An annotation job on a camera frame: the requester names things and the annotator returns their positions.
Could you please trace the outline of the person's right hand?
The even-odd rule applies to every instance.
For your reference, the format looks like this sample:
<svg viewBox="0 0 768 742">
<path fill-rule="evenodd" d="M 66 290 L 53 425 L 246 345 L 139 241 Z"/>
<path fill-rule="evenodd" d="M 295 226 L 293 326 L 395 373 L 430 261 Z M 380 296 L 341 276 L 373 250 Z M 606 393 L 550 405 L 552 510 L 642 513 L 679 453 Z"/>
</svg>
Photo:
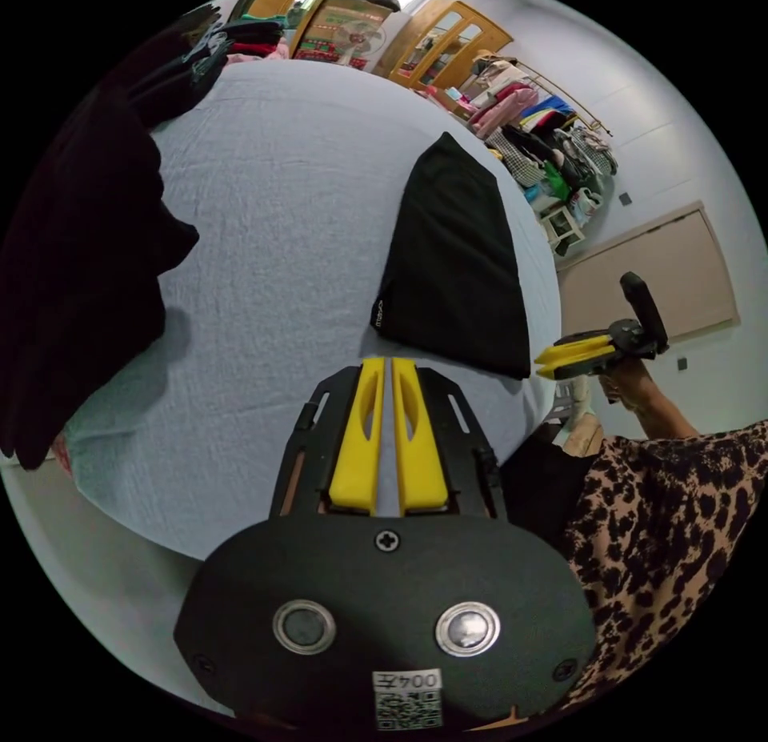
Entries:
<svg viewBox="0 0 768 742">
<path fill-rule="evenodd" d="M 640 359 L 624 359 L 600 375 L 598 381 L 610 403 L 620 403 L 636 415 L 648 411 L 659 394 L 658 386 Z"/>
</svg>

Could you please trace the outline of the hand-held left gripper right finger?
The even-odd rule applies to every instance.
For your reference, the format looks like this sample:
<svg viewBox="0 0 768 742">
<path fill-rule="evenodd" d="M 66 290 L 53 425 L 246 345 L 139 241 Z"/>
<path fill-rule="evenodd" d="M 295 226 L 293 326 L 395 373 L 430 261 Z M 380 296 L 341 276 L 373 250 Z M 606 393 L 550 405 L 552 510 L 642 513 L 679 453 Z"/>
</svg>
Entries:
<svg viewBox="0 0 768 742">
<path fill-rule="evenodd" d="M 448 489 L 418 367 L 392 359 L 394 445 L 401 511 L 442 511 Z"/>
</svg>

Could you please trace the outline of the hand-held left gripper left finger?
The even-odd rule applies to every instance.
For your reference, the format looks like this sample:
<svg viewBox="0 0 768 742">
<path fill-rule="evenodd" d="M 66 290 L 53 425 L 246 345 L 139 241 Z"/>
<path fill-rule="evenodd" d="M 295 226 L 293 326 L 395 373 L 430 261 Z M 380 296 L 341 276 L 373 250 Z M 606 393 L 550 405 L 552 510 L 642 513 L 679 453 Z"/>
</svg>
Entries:
<svg viewBox="0 0 768 742">
<path fill-rule="evenodd" d="M 382 442 L 385 360 L 365 359 L 352 394 L 329 499 L 336 511 L 374 511 Z"/>
</svg>

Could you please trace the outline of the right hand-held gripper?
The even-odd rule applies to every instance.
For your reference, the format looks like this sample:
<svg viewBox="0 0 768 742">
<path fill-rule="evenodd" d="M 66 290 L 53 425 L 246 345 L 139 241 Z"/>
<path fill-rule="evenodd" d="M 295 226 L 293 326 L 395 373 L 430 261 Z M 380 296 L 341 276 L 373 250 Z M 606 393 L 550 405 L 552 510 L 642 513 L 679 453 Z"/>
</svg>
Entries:
<svg viewBox="0 0 768 742">
<path fill-rule="evenodd" d="M 654 360 L 669 348 L 664 329 L 647 330 L 635 319 L 621 319 L 606 329 L 561 339 L 544 349 L 534 364 L 541 365 L 536 373 L 544 379 L 570 381 L 607 373 L 624 359 Z"/>
</svg>

